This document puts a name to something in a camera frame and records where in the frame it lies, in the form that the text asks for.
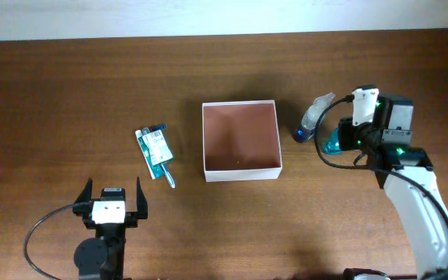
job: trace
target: wooden table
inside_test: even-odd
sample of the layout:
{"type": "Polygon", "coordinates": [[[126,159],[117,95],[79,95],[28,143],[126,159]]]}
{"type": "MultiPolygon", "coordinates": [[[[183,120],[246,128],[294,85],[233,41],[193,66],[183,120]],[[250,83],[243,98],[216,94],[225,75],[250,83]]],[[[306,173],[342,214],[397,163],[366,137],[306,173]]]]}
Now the wooden table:
{"type": "MultiPolygon", "coordinates": [[[[448,207],[448,30],[0,42],[0,279],[41,279],[23,258],[23,239],[41,216],[72,203],[88,177],[95,197],[125,187],[133,211],[137,176],[149,219],[127,231],[126,277],[414,273],[374,176],[330,168],[312,142],[290,135],[314,98],[367,83],[414,100],[412,142],[426,148],[448,207]],[[278,110],[280,177],[205,183],[201,103],[268,99],[278,110]],[[134,136],[161,123],[174,190],[151,180],[134,136]]],[[[351,112],[337,107],[325,134],[351,112]]],[[[76,278],[75,247],[93,235],[60,214],[36,231],[30,255],[76,278]]]]}

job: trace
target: white box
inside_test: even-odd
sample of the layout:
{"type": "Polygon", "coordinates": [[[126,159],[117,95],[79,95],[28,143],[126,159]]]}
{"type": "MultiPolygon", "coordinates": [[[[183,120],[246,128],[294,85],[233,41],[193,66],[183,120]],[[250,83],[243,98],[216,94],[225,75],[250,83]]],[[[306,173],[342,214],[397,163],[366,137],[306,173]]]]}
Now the white box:
{"type": "Polygon", "coordinates": [[[277,179],[283,164],[274,100],[203,103],[207,182],[277,179]]]}

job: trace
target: blue bottle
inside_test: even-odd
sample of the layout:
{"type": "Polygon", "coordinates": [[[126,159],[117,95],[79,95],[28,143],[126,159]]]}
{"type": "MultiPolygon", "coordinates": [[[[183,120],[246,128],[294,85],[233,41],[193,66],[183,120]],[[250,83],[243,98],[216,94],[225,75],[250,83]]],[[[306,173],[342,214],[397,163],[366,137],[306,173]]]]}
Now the blue bottle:
{"type": "Polygon", "coordinates": [[[314,100],[312,106],[310,106],[309,110],[303,115],[302,122],[293,135],[295,141],[304,143],[314,136],[314,128],[316,127],[317,119],[319,119],[321,113],[330,106],[333,98],[334,93],[329,93],[325,96],[317,97],[314,100]]]}

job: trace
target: black cable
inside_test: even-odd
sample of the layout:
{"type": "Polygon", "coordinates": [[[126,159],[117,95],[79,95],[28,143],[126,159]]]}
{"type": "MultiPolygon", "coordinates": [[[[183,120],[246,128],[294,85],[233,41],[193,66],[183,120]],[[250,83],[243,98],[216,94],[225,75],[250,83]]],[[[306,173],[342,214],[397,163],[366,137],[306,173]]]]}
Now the black cable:
{"type": "MultiPolygon", "coordinates": [[[[354,100],[353,96],[346,96],[345,98],[342,98],[336,102],[334,102],[333,104],[331,104],[328,108],[326,108],[323,113],[320,114],[319,118],[317,119],[316,122],[316,126],[314,128],[314,145],[316,146],[316,151],[317,151],[317,155],[320,157],[320,159],[326,163],[328,166],[332,166],[335,168],[341,168],[341,169],[348,169],[348,170],[371,170],[375,173],[384,173],[386,175],[392,175],[395,176],[397,178],[400,178],[408,183],[410,183],[411,185],[413,185],[414,187],[418,188],[424,195],[425,197],[427,197],[433,204],[433,206],[435,206],[436,210],[440,213],[440,215],[442,216],[443,221],[446,224],[447,230],[448,230],[448,215],[446,214],[445,210],[443,209],[442,205],[440,205],[440,203],[435,199],[435,197],[428,191],[426,190],[421,184],[418,184],[416,181],[412,180],[409,177],[406,177],[400,173],[396,173],[394,171],[387,171],[387,170],[382,170],[378,167],[371,167],[368,165],[363,165],[363,166],[342,166],[339,164],[335,164],[335,163],[331,163],[329,160],[327,160],[326,158],[324,158],[324,156],[322,155],[320,148],[319,148],[319,143],[317,141],[317,132],[319,131],[319,125],[320,125],[320,121],[323,119],[324,115],[333,107],[335,107],[336,105],[342,103],[342,102],[347,102],[350,103],[354,100]]],[[[430,275],[427,278],[439,278],[442,276],[448,275],[448,266],[445,270],[435,274],[435,275],[430,275]]]]}
{"type": "Polygon", "coordinates": [[[36,224],[32,227],[32,229],[30,229],[29,233],[27,233],[27,236],[25,237],[25,241],[23,242],[23,256],[25,257],[27,263],[29,263],[30,267],[31,267],[33,270],[37,271],[38,273],[40,273],[41,275],[45,276],[46,278],[54,279],[54,280],[61,280],[61,279],[58,278],[58,277],[54,277],[53,275],[50,275],[50,274],[48,274],[48,273],[42,271],[40,268],[38,268],[38,267],[37,267],[37,266],[30,260],[29,253],[27,253],[27,246],[29,245],[29,239],[30,239],[30,236],[32,236],[32,233],[34,232],[34,230],[36,230],[36,228],[37,228],[41,223],[43,223],[43,222],[46,221],[47,219],[51,218],[51,217],[54,216],[55,214],[57,214],[57,213],[59,213],[59,212],[63,212],[63,211],[65,211],[65,210],[67,210],[67,209],[70,209],[70,208],[74,208],[74,207],[77,207],[77,206],[83,206],[83,205],[89,205],[89,204],[90,204],[90,202],[79,202],[79,203],[74,203],[74,204],[71,204],[71,205],[67,205],[67,206],[58,208],[58,209],[56,209],[56,210],[54,210],[54,211],[48,213],[47,215],[45,215],[45,216],[44,216],[43,218],[41,218],[38,222],[36,222],[36,224]]]}
{"type": "Polygon", "coordinates": [[[337,106],[338,104],[342,103],[342,102],[351,102],[351,99],[353,100],[353,98],[350,98],[350,96],[347,96],[345,98],[342,98],[336,102],[334,102],[333,104],[331,104],[330,106],[328,106],[326,109],[324,109],[323,113],[320,114],[319,118],[317,119],[316,122],[316,126],[314,127],[314,144],[316,145],[316,151],[317,151],[317,155],[320,157],[320,159],[326,163],[328,166],[331,167],[335,167],[335,168],[341,168],[341,169],[349,169],[349,170],[367,170],[369,167],[368,166],[342,166],[336,163],[331,163],[329,160],[327,160],[326,158],[324,158],[324,156],[322,155],[322,153],[320,152],[320,148],[319,148],[319,143],[317,141],[317,132],[319,131],[319,125],[320,125],[320,121],[323,119],[324,115],[333,107],[337,106]]]}
{"type": "Polygon", "coordinates": [[[362,154],[358,155],[355,159],[354,159],[354,165],[356,166],[357,163],[359,162],[359,160],[361,160],[364,156],[366,156],[366,154],[363,152],[362,154]]]}

